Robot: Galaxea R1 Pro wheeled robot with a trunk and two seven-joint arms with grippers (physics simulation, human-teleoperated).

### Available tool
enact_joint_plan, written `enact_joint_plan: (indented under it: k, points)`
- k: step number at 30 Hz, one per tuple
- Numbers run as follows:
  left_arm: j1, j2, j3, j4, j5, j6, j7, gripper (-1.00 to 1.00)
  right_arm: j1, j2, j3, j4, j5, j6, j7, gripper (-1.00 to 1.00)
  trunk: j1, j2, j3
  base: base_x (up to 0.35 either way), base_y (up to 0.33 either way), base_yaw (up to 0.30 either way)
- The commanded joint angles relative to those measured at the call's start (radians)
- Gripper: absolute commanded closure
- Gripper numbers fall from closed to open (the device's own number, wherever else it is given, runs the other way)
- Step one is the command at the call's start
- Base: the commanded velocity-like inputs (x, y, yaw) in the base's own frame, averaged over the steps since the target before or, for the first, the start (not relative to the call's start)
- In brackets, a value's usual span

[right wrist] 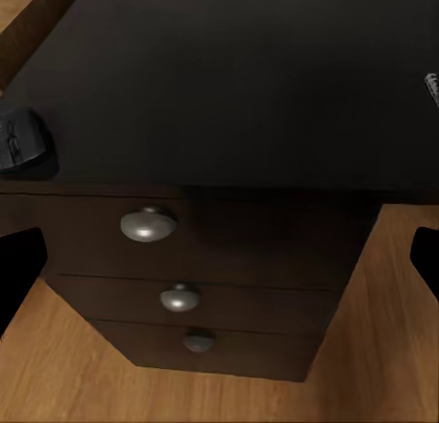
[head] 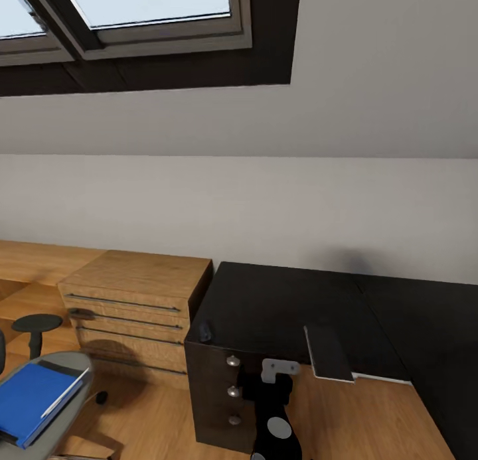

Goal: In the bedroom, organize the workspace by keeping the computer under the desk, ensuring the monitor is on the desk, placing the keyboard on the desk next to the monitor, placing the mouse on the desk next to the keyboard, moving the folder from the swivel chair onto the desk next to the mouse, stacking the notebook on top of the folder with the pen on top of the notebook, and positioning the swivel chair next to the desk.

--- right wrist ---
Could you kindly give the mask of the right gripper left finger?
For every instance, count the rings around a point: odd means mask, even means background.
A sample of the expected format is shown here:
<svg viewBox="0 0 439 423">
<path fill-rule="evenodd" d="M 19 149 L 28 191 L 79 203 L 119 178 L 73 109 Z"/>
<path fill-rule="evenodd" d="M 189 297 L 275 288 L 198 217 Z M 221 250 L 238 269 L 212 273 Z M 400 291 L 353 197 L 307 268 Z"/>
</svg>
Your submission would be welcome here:
<svg viewBox="0 0 439 423">
<path fill-rule="evenodd" d="M 0 237 L 0 338 L 47 261 L 38 227 Z"/>
</svg>

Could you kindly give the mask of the mouse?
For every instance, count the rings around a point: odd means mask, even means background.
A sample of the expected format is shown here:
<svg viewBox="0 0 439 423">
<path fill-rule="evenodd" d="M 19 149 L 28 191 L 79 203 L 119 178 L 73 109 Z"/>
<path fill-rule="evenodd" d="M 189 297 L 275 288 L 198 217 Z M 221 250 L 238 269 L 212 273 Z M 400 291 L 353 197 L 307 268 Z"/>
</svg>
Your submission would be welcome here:
<svg viewBox="0 0 439 423">
<path fill-rule="evenodd" d="M 49 156 L 47 125 L 35 109 L 0 113 L 0 172 L 29 168 Z"/>
</svg>

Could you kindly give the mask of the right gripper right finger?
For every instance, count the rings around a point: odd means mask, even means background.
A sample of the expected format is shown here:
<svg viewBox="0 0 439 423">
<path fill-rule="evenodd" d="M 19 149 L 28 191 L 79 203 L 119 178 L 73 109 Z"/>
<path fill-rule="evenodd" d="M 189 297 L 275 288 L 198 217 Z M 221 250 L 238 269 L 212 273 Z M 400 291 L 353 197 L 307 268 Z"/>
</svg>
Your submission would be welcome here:
<svg viewBox="0 0 439 423">
<path fill-rule="evenodd" d="M 439 301 L 439 231 L 419 227 L 413 237 L 410 259 Z"/>
</svg>

